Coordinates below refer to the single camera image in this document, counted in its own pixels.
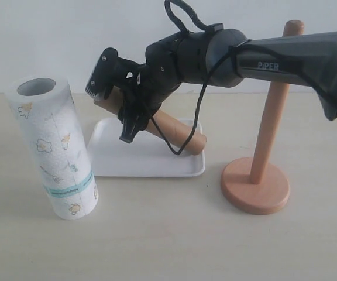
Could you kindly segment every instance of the blue stripe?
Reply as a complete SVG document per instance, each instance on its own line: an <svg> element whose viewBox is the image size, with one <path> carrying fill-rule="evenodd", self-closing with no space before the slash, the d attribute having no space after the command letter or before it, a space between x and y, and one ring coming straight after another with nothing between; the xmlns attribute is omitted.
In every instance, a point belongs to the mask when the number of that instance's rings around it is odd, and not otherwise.
<svg viewBox="0 0 337 281"><path fill-rule="evenodd" d="M75 186L71 186L66 189L51 189L47 186L44 186L44 188L53 197L66 198L84 191L91 184L92 180L93 180L93 171L91 171L89 175L81 183L76 184Z"/></svg>

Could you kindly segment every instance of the paper towel roll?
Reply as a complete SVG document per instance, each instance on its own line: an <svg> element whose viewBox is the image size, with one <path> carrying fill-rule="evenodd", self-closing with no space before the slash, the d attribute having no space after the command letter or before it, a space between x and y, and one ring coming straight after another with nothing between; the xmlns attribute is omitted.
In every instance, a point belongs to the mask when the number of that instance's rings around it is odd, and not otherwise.
<svg viewBox="0 0 337 281"><path fill-rule="evenodd" d="M97 205L98 189L68 81L31 76L5 92L54 212L81 218Z"/></svg>

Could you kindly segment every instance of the white wall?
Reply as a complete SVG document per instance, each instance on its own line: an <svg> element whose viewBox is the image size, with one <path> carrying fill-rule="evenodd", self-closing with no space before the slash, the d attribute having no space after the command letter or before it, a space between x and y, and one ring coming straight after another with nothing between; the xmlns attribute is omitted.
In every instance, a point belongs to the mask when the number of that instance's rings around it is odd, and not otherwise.
<svg viewBox="0 0 337 281"><path fill-rule="evenodd" d="M281 36L287 20L301 19L306 33L337 30L337 1L187 0L207 23L223 22L248 38ZM0 0L0 92L15 79L36 73L68 77L73 92L84 92L99 54L115 47L120 56L143 63L145 48L177 31L163 0ZM188 18L175 6L180 18ZM268 83L245 80L233 89L261 92ZM183 85L178 92L198 90ZM296 91L308 88L294 87Z"/></svg>

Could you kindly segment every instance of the white tray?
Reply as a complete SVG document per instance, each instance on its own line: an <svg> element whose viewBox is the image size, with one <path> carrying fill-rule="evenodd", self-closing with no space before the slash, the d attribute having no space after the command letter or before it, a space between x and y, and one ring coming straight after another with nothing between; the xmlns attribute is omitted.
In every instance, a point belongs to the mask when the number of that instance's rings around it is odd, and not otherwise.
<svg viewBox="0 0 337 281"><path fill-rule="evenodd" d="M192 126L193 120L181 119ZM202 133L198 122L197 131ZM140 131L128 144L119 140L122 124L117 118L99 121L88 143L92 169L98 177L195 177L205 171L205 153L193 156L186 151L177 156L166 143Z"/></svg>

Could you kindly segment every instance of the tabletop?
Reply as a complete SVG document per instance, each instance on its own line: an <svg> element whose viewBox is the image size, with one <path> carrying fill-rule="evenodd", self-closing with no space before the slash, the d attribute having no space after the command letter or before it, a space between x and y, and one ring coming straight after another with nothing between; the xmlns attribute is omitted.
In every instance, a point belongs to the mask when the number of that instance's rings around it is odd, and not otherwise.
<svg viewBox="0 0 337 281"><path fill-rule="evenodd" d="M88 216L58 218L18 124L0 95L0 280L337 279L337 120L318 96L291 93L270 162L291 196L273 215L245 214L224 198L222 169L253 156L265 94L208 94L200 122L206 171L190 179L99 178ZM111 114L74 95L85 140ZM196 94L163 110L193 118Z"/></svg>

